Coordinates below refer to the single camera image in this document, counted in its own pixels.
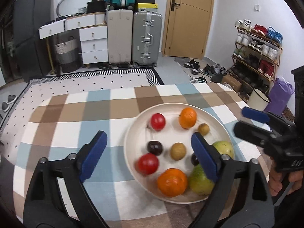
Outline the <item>yellow-green passion fruit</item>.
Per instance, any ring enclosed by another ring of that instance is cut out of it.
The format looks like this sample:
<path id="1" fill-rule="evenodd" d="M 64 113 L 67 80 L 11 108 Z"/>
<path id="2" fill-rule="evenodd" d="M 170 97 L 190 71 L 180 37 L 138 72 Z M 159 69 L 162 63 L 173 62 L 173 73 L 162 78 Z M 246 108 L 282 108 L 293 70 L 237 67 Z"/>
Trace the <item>yellow-green passion fruit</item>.
<path id="1" fill-rule="evenodd" d="M 220 154 L 229 155 L 232 159 L 234 159 L 234 149 L 233 145 L 227 141 L 217 141 L 212 144 Z"/>

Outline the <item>orange mandarin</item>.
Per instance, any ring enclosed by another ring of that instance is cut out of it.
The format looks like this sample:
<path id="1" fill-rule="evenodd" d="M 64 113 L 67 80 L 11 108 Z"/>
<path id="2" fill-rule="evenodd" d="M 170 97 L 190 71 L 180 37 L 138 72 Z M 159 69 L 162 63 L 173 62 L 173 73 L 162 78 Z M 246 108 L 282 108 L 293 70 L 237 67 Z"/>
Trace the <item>orange mandarin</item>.
<path id="1" fill-rule="evenodd" d="M 157 178 L 157 187 L 167 197 L 183 194 L 188 187 L 187 175 L 176 168 L 169 168 Z"/>
<path id="2" fill-rule="evenodd" d="M 192 128 L 197 121 L 197 113 L 191 108 L 184 108 L 179 115 L 179 124 L 184 129 Z"/>

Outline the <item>red cherry tomato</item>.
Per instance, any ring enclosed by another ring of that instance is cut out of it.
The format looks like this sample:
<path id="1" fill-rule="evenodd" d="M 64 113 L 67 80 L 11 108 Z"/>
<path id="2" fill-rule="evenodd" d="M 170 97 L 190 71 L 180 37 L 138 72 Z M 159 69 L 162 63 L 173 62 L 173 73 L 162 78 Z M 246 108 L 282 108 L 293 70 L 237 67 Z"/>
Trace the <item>red cherry tomato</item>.
<path id="1" fill-rule="evenodd" d="M 161 131 L 166 125 L 166 119 L 161 113 L 155 113 L 150 119 L 150 125 L 155 131 Z"/>
<path id="2" fill-rule="evenodd" d="M 143 175 L 150 175 L 155 173 L 158 170 L 158 167 L 159 160 L 152 153 L 142 155 L 137 161 L 138 171 Z"/>

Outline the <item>dark cherry with stem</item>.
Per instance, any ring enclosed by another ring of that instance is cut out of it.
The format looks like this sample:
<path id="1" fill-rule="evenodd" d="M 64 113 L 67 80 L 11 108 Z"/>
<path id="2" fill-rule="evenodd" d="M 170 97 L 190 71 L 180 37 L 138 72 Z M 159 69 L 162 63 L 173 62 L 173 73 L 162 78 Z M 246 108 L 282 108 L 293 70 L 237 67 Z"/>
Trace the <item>dark cherry with stem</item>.
<path id="1" fill-rule="evenodd" d="M 159 141 L 149 141 L 146 148 L 149 153 L 155 156 L 159 156 L 163 152 L 163 146 Z"/>

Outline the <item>white enamel bucket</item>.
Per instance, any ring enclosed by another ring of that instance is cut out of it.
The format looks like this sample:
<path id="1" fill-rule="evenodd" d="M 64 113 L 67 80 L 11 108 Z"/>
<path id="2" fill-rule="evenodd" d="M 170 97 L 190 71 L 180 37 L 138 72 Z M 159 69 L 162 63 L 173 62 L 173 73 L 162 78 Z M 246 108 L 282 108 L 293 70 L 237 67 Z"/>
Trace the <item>white enamel bucket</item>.
<path id="1" fill-rule="evenodd" d="M 254 88 L 247 105 L 255 110 L 264 111 L 264 109 L 271 103 L 271 99 L 259 89 Z"/>

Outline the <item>cardboard box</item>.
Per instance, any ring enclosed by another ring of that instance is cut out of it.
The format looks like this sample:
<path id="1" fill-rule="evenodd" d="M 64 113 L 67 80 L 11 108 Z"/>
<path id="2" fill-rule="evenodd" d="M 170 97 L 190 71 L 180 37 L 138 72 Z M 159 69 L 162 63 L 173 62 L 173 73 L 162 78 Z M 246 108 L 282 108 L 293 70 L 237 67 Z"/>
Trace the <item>cardboard box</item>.
<path id="1" fill-rule="evenodd" d="M 242 87 L 242 83 L 231 75 L 225 75 L 221 81 L 221 84 L 228 84 L 236 93 L 238 93 Z"/>

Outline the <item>shoes pile on floor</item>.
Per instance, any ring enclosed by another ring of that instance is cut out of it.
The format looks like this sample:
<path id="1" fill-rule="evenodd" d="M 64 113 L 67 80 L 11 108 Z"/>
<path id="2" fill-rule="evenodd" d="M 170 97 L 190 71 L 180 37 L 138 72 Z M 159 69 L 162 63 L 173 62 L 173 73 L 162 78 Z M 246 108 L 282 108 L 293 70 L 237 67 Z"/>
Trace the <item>shoes pile on floor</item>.
<path id="1" fill-rule="evenodd" d="M 198 61 L 195 61 L 194 59 L 183 63 L 183 67 L 190 69 L 191 74 L 194 76 L 198 76 L 199 74 L 202 75 L 197 78 L 191 76 L 191 83 L 221 83 L 223 77 L 229 73 L 225 67 L 221 67 L 219 64 L 206 64 L 204 68 L 201 68 Z"/>

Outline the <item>wooden shoe rack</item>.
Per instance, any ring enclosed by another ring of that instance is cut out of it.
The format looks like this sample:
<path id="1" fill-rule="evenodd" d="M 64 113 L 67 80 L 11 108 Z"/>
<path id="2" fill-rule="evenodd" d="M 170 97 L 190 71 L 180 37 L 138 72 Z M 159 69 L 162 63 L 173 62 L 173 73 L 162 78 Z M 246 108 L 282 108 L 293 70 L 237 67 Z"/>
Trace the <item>wooden shoe rack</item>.
<path id="1" fill-rule="evenodd" d="M 235 22 L 237 37 L 232 53 L 230 75 L 239 81 L 239 94 L 250 95 L 254 89 L 268 93 L 280 67 L 283 35 L 273 27 L 252 25 L 251 20 Z"/>

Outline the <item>checkered tablecloth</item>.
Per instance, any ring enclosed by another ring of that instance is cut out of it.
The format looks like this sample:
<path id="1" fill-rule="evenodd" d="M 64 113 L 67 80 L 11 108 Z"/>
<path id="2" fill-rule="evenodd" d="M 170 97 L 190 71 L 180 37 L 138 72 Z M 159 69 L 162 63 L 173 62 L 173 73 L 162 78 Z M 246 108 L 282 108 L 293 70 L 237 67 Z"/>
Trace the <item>checkered tablecloth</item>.
<path id="1" fill-rule="evenodd" d="M 271 227 L 246 103 L 218 83 L 64 94 L 30 117 L 14 170 L 25 227 Z"/>

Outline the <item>cream oval plate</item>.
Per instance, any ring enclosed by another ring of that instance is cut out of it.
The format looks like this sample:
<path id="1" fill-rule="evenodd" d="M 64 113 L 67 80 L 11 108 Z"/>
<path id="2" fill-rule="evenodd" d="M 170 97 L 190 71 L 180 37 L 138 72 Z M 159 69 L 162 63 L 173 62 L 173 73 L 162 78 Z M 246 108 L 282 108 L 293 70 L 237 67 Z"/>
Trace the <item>cream oval plate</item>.
<path id="1" fill-rule="evenodd" d="M 228 131 L 200 108 L 167 103 L 141 112 L 124 139 L 126 165 L 135 181 L 166 202 L 192 204 L 207 199 L 214 184 L 194 155 L 196 132 L 221 154 L 234 157 Z"/>

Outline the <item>silver suitcase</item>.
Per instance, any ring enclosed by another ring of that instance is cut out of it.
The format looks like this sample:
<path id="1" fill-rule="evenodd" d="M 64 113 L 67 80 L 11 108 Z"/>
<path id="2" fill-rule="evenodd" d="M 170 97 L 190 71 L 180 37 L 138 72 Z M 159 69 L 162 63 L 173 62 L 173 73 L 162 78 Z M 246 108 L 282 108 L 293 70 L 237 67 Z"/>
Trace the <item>silver suitcase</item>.
<path id="1" fill-rule="evenodd" d="M 157 66 L 161 40 L 162 15 L 136 12 L 133 17 L 132 61 L 134 67 Z"/>

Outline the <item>yellow box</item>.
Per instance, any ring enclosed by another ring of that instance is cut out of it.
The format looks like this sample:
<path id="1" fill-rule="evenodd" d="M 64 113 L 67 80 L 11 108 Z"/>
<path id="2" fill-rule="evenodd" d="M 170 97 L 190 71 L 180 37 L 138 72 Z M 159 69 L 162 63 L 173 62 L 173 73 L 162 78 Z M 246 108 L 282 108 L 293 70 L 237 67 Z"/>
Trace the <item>yellow box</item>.
<path id="1" fill-rule="evenodd" d="M 155 3 L 138 3 L 139 12 L 157 12 L 158 4 Z"/>

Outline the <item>woven laundry basket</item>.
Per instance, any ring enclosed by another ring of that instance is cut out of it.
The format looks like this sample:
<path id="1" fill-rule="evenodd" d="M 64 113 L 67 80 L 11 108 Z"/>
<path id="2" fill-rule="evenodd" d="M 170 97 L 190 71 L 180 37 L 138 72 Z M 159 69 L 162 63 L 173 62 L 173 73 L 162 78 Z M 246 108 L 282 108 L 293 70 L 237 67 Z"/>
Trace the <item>woven laundry basket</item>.
<path id="1" fill-rule="evenodd" d="M 64 74 L 80 68 L 79 47 L 77 40 L 73 36 L 70 36 L 67 41 L 58 38 L 54 47 L 57 62 Z"/>

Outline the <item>beige suitcase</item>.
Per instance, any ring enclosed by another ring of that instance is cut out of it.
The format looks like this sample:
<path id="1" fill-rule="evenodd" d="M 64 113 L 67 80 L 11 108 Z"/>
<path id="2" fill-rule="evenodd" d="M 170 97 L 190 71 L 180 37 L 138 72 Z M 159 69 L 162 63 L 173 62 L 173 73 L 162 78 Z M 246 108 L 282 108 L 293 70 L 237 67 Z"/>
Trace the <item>beige suitcase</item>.
<path id="1" fill-rule="evenodd" d="M 107 15 L 109 63 L 129 64 L 131 62 L 133 11 L 111 10 Z"/>

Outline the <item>white drawer desk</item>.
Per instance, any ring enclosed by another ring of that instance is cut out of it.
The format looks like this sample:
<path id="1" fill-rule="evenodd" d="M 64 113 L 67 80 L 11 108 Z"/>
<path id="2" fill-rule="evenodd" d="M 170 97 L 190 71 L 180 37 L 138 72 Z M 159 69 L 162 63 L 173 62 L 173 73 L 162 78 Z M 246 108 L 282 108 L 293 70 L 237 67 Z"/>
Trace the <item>white drawer desk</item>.
<path id="1" fill-rule="evenodd" d="M 39 28 L 40 39 L 77 30 L 83 64 L 108 62 L 106 13 L 96 12 L 68 17 Z"/>

